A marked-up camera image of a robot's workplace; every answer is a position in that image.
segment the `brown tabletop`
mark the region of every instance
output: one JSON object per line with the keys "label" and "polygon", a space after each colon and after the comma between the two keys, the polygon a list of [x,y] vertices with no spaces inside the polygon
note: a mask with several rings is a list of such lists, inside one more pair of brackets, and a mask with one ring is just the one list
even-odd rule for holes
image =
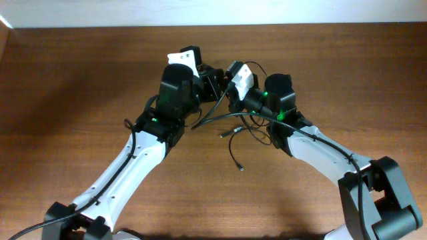
{"label": "brown tabletop", "polygon": [[[0,239],[40,222],[55,201],[69,204],[103,173],[129,137],[123,119],[139,116],[166,55],[188,45],[214,67],[257,61],[268,74],[290,74],[298,110],[323,133],[399,162],[426,220],[425,23],[18,29],[0,63]],[[217,110],[227,112],[226,103]],[[218,137],[238,124],[186,130],[115,230],[293,237],[344,223],[333,183],[249,133],[233,142],[246,168],[238,171]],[[424,227],[405,239],[426,235]]]}

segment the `white wall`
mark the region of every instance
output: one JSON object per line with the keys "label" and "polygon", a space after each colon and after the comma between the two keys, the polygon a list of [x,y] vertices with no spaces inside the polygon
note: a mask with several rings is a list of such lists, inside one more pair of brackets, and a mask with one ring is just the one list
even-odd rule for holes
{"label": "white wall", "polygon": [[0,0],[12,27],[427,21],[427,0]]}

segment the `robotic arm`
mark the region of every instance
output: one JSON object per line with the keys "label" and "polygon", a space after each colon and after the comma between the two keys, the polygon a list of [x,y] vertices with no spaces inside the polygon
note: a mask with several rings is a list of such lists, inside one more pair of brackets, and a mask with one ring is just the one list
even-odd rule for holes
{"label": "robotic arm", "polygon": [[[131,135],[92,186],[69,206],[54,203],[45,220],[73,214],[103,191],[101,197],[78,215],[44,227],[43,240],[68,239],[75,234],[84,234],[84,239],[143,239],[135,232],[112,233],[121,210],[145,176],[177,144],[188,115],[197,112],[202,103],[219,103],[224,95],[230,101],[228,116],[269,120],[267,130],[277,149],[310,164],[338,186],[346,224],[324,239],[399,239],[422,226],[420,210],[397,163],[389,157],[372,160],[355,154],[323,135],[296,111],[289,75],[270,75],[261,91],[257,76],[242,62],[235,61],[226,72],[214,69],[202,63],[199,47],[194,46],[168,58],[159,95],[149,100],[133,127],[135,143]],[[118,176],[109,184],[116,173]],[[383,190],[385,196],[374,202],[370,192]],[[86,232],[75,231],[80,227]]]}

